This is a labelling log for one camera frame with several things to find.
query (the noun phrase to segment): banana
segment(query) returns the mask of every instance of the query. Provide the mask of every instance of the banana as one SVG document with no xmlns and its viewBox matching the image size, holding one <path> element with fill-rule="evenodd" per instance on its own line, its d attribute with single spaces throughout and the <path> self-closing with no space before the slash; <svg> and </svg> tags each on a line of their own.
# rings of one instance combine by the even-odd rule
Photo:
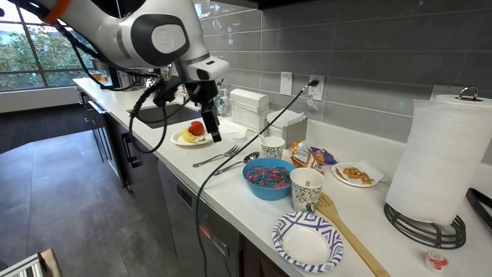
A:
<svg viewBox="0 0 492 277">
<path fill-rule="evenodd" d="M 195 142 L 196 137 L 188 132 L 188 128 L 183 129 L 183 138 L 188 142 Z"/>
</svg>

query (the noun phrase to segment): wire stand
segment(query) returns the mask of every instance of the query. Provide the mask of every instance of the wire stand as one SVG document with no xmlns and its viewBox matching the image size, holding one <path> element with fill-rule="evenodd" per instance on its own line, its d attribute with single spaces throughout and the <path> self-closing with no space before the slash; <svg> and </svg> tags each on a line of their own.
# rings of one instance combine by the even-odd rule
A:
<svg viewBox="0 0 492 277">
<path fill-rule="evenodd" d="M 443 226 L 410 219 L 388 204 L 384 206 L 384 214 L 398 231 L 425 246 L 457 249 L 466 242 L 466 226 L 459 216 L 450 225 Z"/>
</svg>

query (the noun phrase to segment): kitchen sink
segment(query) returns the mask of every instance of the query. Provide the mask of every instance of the kitchen sink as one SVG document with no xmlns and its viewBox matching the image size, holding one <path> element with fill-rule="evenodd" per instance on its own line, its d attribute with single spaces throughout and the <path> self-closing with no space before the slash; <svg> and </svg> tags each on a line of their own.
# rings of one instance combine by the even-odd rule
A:
<svg viewBox="0 0 492 277">
<path fill-rule="evenodd" d="M 181 106 L 180 104 L 168 104 L 168 105 L 166 105 L 165 106 L 166 114 L 170 115 L 176 109 L 178 109 L 180 106 Z M 156 121 L 156 120 L 162 119 L 162 108 L 160 108 L 160 107 L 141 108 L 140 111 L 138 112 L 138 117 L 140 117 L 142 120 L 145 120 L 145 121 Z M 175 115 L 173 115 L 167 119 L 167 125 L 180 123 L 183 121 L 196 119 L 199 117 L 200 117 L 200 114 L 198 113 L 198 111 L 187 108 L 187 107 L 183 107 Z M 145 123 L 145 124 L 147 126 L 151 127 L 152 129 L 156 129 L 156 128 L 160 128 L 160 127 L 164 126 L 163 121 L 157 122 L 157 123 Z"/>
</svg>

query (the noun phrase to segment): paper plate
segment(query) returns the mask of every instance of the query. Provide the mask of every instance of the paper plate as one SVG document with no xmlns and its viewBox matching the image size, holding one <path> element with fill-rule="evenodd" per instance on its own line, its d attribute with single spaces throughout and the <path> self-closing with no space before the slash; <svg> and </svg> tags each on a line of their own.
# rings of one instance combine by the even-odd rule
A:
<svg viewBox="0 0 492 277">
<path fill-rule="evenodd" d="M 372 184 L 364 184 L 360 179 L 354 179 L 354 178 L 348 178 L 344 173 L 343 169 L 348 168 L 348 167 L 356 167 L 360 171 L 365 172 L 369 175 L 369 178 L 374 179 Z M 341 177 L 340 175 L 337 174 L 337 169 L 340 171 L 340 174 L 344 177 Z M 359 163 L 337 163 L 332 166 L 332 172 L 335 177 L 340 180 L 341 182 L 351 185 L 351 186 L 356 186 L 356 187 L 364 187 L 364 188 L 369 188 L 373 187 L 378 184 L 378 182 L 384 177 L 384 175 L 379 172 L 377 169 L 372 167 L 371 165 L 365 163 L 365 162 L 359 162 Z"/>
<path fill-rule="evenodd" d="M 275 223 L 272 237 L 282 258 L 307 272 L 330 271 L 343 256 L 338 230 L 312 213 L 299 211 L 282 216 Z"/>
<path fill-rule="evenodd" d="M 210 141 L 213 141 L 212 135 L 210 135 L 209 133 L 206 133 L 205 136 L 203 137 L 205 138 L 204 141 L 188 142 L 183 138 L 183 132 L 179 131 L 171 137 L 171 142 L 180 146 L 193 146 L 193 145 L 202 145 L 202 144 L 209 143 Z"/>
</svg>

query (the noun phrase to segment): paper towel roll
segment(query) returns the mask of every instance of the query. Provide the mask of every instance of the paper towel roll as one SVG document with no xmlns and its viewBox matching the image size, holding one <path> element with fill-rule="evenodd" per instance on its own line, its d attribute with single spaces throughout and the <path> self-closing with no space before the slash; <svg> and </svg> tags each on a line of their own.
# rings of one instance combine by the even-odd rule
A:
<svg viewBox="0 0 492 277">
<path fill-rule="evenodd" d="M 414 100 L 413 124 L 386 202 L 414 220 L 450 224 L 492 138 L 492 100 Z"/>
</svg>

